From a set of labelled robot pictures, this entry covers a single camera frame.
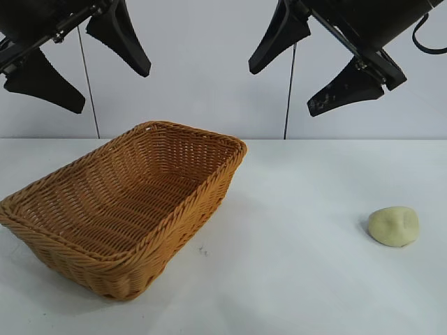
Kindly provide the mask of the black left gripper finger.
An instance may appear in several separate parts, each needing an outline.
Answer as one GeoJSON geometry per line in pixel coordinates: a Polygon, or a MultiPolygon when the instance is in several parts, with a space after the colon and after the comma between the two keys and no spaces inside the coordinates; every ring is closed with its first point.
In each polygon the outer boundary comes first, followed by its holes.
{"type": "Polygon", "coordinates": [[[147,77],[151,62],[136,36],[124,0],[95,1],[86,32],[109,47],[137,74],[147,77]]]}
{"type": "Polygon", "coordinates": [[[40,49],[7,66],[3,74],[6,91],[39,98],[75,114],[82,113],[85,97],[59,74],[40,49]]]}

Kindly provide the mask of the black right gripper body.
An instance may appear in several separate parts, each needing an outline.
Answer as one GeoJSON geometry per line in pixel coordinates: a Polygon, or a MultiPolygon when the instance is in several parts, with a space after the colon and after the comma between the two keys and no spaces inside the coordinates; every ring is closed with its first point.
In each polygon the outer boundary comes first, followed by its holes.
{"type": "Polygon", "coordinates": [[[368,89],[393,90],[406,76],[384,47],[440,1],[290,1],[302,22],[314,17],[353,58],[331,82],[336,87],[359,83],[368,89]]]}

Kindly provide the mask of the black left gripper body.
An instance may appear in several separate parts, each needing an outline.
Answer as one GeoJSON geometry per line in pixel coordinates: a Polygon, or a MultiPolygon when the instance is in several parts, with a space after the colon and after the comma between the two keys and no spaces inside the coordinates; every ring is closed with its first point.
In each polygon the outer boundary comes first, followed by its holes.
{"type": "Polygon", "coordinates": [[[2,1],[1,74],[24,67],[31,53],[49,39],[60,43],[87,18],[103,19],[111,1],[2,1]]]}

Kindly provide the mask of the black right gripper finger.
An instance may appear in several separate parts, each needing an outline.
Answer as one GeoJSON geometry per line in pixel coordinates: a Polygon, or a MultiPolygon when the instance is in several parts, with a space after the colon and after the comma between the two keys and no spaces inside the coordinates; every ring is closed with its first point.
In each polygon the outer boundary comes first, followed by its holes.
{"type": "Polygon", "coordinates": [[[310,9],[303,1],[279,0],[258,47],[249,59],[249,71],[261,72],[290,46],[311,35],[310,9]]]}
{"type": "Polygon", "coordinates": [[[312,117],[361,101],[376,100],[384,95],[381,84],[364,71],[354,57],[329,84],[307,101],[312,117]]]}

